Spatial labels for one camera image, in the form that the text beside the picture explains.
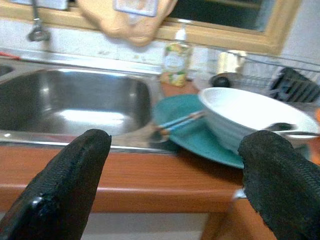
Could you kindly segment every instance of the dish rack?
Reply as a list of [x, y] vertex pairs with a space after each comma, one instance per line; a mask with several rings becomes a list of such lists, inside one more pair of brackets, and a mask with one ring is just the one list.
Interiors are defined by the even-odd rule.
[[265, 55], [237, 57], [244, 58], [244, 64], [232, 80], [233, 88], [277, 99], [314, 117], [320, 106], [320, 64]]

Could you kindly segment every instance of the white bowl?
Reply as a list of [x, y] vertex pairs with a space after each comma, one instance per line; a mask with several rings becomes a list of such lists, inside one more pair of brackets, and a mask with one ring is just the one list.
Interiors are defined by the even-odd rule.
[[[319, 133], [318, 123], [304, 112], [283, 102], [235, 88], [212, 87], [199, 93], [205, 119], [219, 143], [238, 154], [242, 139], [274, 123], [296, 125], [295, 131]], [[284, 135], [294, 148], [315, 136]]]

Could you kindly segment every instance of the chopsticks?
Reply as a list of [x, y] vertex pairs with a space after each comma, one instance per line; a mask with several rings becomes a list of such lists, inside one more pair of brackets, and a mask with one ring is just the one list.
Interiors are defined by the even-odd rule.
[[182, 116], [175, 120], [158, 125], [155, 127], [155, 130], [158, 131], [161, 135], [166, 136], [169, 135], [171, 131], [190, 124], [193, 121], [202, 118], [204, 115], [204, 111], [195, 111], [186, 116]]

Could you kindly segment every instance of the dish soap bottle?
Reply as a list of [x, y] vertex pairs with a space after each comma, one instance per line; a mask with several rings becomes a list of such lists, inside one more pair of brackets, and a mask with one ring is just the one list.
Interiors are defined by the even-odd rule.
[[192, 50], [191, 46], [186, 43], [186, 38], [186, 26], [183, 24], [175, 34], [176, 41], [165, 47], [161, 82], [178, 87], [185, 85]]

